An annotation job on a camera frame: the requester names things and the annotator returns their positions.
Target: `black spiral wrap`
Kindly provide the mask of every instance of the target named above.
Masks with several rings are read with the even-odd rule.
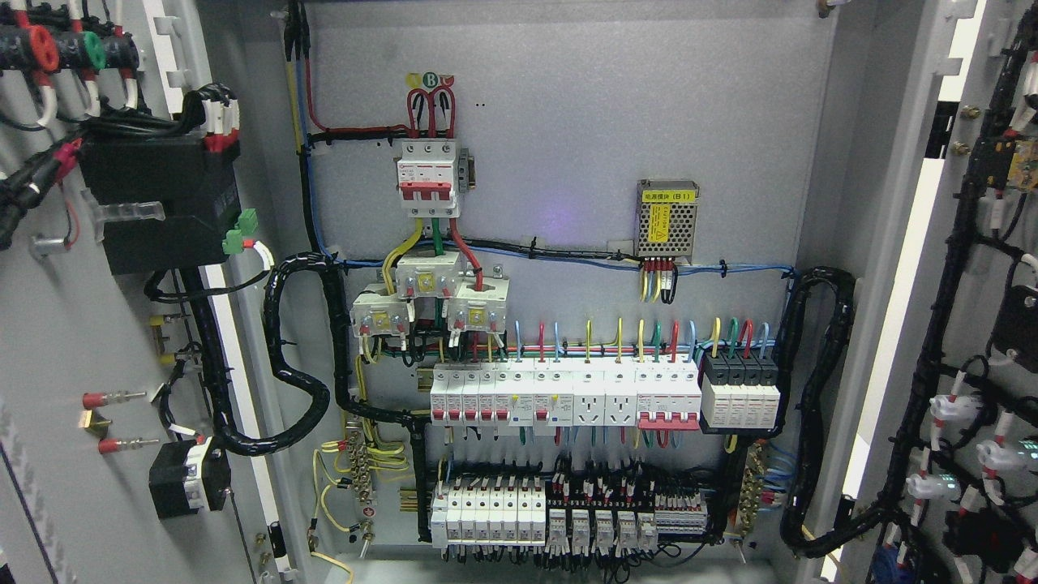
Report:
[[[271,331],[279,331],[280,316],[278,303],[281,289],[290,274],[300,270],[320,271],[320,261],[313,257],[294,256],[278,266],[267,283],[264,298],[264,332],[267,350],[274,377],[290,386],[303,390],[312,398],[309,408],[295,424],[271,437],[251,438],[241,434],[235,422],[234,405],[227,380],[227,365],[223,356],[223,345],[217,330],[216,317],[209,299],[196,298],[191,301],[191,313],[198,330],[201,353],[202,386],[213,402],[213,432],[221,445],[228,451],[243,456],[264,456],[288,448],[308,435],[324,417],[330,397],[328,387],[317,379],[292,368],[281,354],[280,335],[271,336]],[[198,268],[182,269],[181,277],[188,294],[204,289]]]

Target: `warning sticker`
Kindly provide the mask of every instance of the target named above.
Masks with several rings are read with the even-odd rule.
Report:
[[[648,189],[641,191],[641,202],[695,202],[694,189]]]
[[[649,207],[649,242],[666,243],[671,235],[671,205],[653,204]]]

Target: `green terminal connector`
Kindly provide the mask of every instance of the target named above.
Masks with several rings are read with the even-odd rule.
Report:
[[[241,229],[228,229],[227,234],[223,235],[221,245],[223,246],[223,252],[228,255],[241,253],[245,250],[245,235]]]
[[[260,227],[260,219],[256,217],[255,208],[242,208],[242,213],[238,215],[238,222],[235,223],[235,228],[242,231],[242,234],[249,237],[256,231]]]
[[[233,255],[245,250],[245,240],[249,239],[260,226],[255,208],[242,208],[235,222],[235,228],[228,229],[223,237],[223,252]]]

